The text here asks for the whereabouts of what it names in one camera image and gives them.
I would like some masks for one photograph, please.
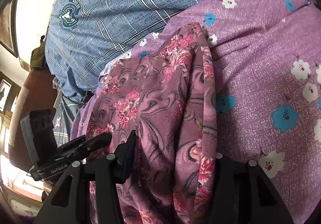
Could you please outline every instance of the purple flowered bedsheet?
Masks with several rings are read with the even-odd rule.
[[[257,160],[304,223],[321,199],[320,35],[310,0],[205,0],[116,62],[73,135],[113,132],[95,157],[137,129],[125,221],[202,218],[217,151]]]

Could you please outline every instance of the blue flower print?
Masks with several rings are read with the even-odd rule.
[[[295,5],[292,1],[285,0],[284,4],[291,12],[295,11]]]
[[[216,16],[214,16],[212,13],[207,13],[205,17],[205,24],[210,26],[216,21]]]
[[[292,106],[280,105],[276,111],[272,112],[273,126],[275,129],[279,129],[280,132],[286,132],[295,128],[299,113],[293,111]]]
[[[140,54],[140,57],[145,57],[145,56],[147,56],[147,55],[149,55],[149,53],[147,53],[147,52],[142,52],[142,53]]]
[[[232,110],[236,105],[236,98],[230,95],[223,95],[216,99],[216,112],[227,113]]]

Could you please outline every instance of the red flower pattern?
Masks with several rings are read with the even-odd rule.
[[[89,182],[89,191],[91,194],[95,194],[96,193],[96,182]]]
[[[132,90],[127,94],[126,98],[129,99],[129,100],[138,99],[139,98],[139,92],[137,92],[136,90]]]
[[[129,118],[124,115],[123,113],[120,113],[118,115],[118,122],[122,128],[126,127],[128,124]]]
[[[179,43],[177,41],[172,41],[167,47],[167,52],[173,52],[177,50],[177,47],[179,46]]]
[[[133,106],[133,108],[128,111],[128,115],[130,115],[131,120],[136,119],[136,113],[137,113],[137,106]]]
[[[178,54],[176,58],[176,64],[178,66],[189,66],[192,61],[192,55],[189,51],[184,51]]]
[[[117,91],[119,91],[119,89],[120,88],[118,86],[114,85],[112,88],[109,89],[109,92],[111,94],[113,94],[113,93],[116,93]]]
[[[104,87],[102,88],[102,93],[105,93],[108,91],[109,84],[105,84]]]
[[[167,51],[163,49],[159,52],[159,56],[165,58],[167,56]]]
[[[203,63],[204,79],[214,78],[213,63]]]
[[[113,133],[115,130],[115,127],[112,124],[107,124],[106,127],[98,127],[94,130],[93,137],[100,135],[103,132],[111,132]]]
[[[196,190],[194,210],[196,215],[202,215],[206,211],[206,204],[211,198],[211,191],[205,186],[199,186]]]
[[[95,124],[93,124],[92,122],[88,122],[88,126],[87,126],[87,136],[89,136],[89,133],[90,132],[93,132],[94,131],[94,128],[95,128]]]
[[[212,158],[207,158],[204,154],[201,155],[200,167],[198,172],[198,182],[205,184],[213,177],[214,162]]]
[[[178,104],[179,106],[179,110],[175,112],[175,115],[176,116],[182,116],[183,114],[183,106],[184,106],[184,102],[183,100],[177,100],[176,103]]]
[[[212,62],[212,54],[210,48],[208,46],[201,46],[201,50],[203,52],[205,61]]]
[[[181,41],[179,41],[179,46],[182,48],[187,47],[194,40],[194,36],[188,35],[183,37]]]
[[[175,36],[172,37],[171,40],[173,41],[173,40],[178,40],[178,39],[179,39],[179,35],[175,35]]]
[[[174,73],[174,67],[172,66],[166,66],[164,67],[164,75],[165,75],[165,83],[167,84],[170,79],[172,78],[172,75]]]
[[[161,222],[152,211],[139,211],[143,224],[160,224]]]
[[[192,28],[196,28],[197,26],[199,26],[200,24],[197,22],[192,22],[190,23],[190,25],[192,26]]]
[[[202,154],[202,139],[196,141],[196,145],[191,148],[189,155],[196,161],[197,164],[200,163]]]
[[[124,102],[118,101],[118,103],[114,103],[114,107],[119,112],[125,112],[127,109],[129,109],[129,101],[125,100]]]
[[[110,83],[111,85],[114,85],[114,84],[118,83],[118,78],[113,77],[113,76],[109,76],[106,80],[106,83]]]
[[[173,194],[174,209],[179,212],[186,211],[186,199],[183,198],[180,192],[174,192]]]
[[[193,27],[193,30],[197,35],[203,33],[203,29],[200,26]]]

